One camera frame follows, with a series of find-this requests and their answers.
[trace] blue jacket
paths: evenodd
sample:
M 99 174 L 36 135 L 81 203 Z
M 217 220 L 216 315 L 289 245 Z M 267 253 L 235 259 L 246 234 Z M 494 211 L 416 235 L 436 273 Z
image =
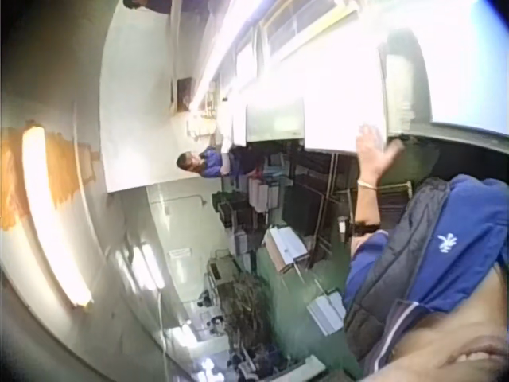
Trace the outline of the blue jacket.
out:
M 232 177 L 237 177 L 242 174 L 240 169 L 240 162 L 234 158 L 233 154 L 230 156 L 230 173 Z M 213 147 L 207 147 L 200 156 L 205 160 L 205 167 L 200 172 L 202 177 L 221 177 L 221 166 L 223 165 L 223 159 L 221 153 Z
M 449 188 L 413 283 L 404 299 L 393 301 L 383 335 L 364 358 L 366 374 L 384 366 L 392 346 L 422 317 L 452 311 L 473 293 L 496 263 L 507 267 L 509 187 L 501 181 L 478 181 L 460 175 Z M 410 246 L 415 245 L 415 238 L 407 240 Z M 386 232 L 377 232 L 357 250 L 345 291 L 347 309 L 371 277 L 370 271 L 382 258 L 388 241 Z

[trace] wrist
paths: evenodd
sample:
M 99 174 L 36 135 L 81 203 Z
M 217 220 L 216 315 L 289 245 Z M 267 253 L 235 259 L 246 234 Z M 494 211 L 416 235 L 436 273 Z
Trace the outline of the wrist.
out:
M 364 183 L 368 183 L 369 185 L 372 185 L 373 187 L 376 187 L 379 185 L 379 177 L 377 177 L 374 174 L 371 173 L 361 173 L 358 178 L 359 181 L 362 181 Z

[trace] orange stain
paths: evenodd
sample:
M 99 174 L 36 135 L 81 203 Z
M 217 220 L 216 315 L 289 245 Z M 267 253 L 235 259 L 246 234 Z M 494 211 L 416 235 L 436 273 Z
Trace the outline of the orange stain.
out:
M 2 129 L 2 229 L 8 230 L 29 215 L 22 163 L 23 129 Z M 80 189 L 74 145 L 60 133 L 46 133 L 49 187 L 55 208 L 71 200 Z M 94 162 L 100 154 L 89 145 L 78 145 L 83 185 L 95 181 Z

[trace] mouth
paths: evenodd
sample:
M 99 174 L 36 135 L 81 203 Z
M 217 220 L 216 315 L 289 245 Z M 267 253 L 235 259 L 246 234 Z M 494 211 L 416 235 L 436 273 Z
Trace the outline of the mouth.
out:
M 465 344 L 448 359 L 446 364 L 479 360 L 507 363 L 508 357 L 509 346 L 504 339 L 497 336 L 482 336 Z

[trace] green floor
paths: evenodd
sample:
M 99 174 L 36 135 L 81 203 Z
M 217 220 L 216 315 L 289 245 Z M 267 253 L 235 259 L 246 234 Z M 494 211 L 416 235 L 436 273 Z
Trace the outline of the green floor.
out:
M 329 370 L 343 369 L 359 375 L 356 359 L 350 354 L 343 330 L 324 336 L 307 311 L 307 305 L 320 295 L 318 280 L 325 290 L 344 289 L 349 255 L 342 244 L 333 244 L 334 255 L 307 271 L 301 267 L 304 282 L 295 270 L 284 275 L 276 272 L 265 248 L 257 254 L 258 274 L 270 286 L 271 322 L 276 343 L 285 355 L 303 359 L 314 354 Z

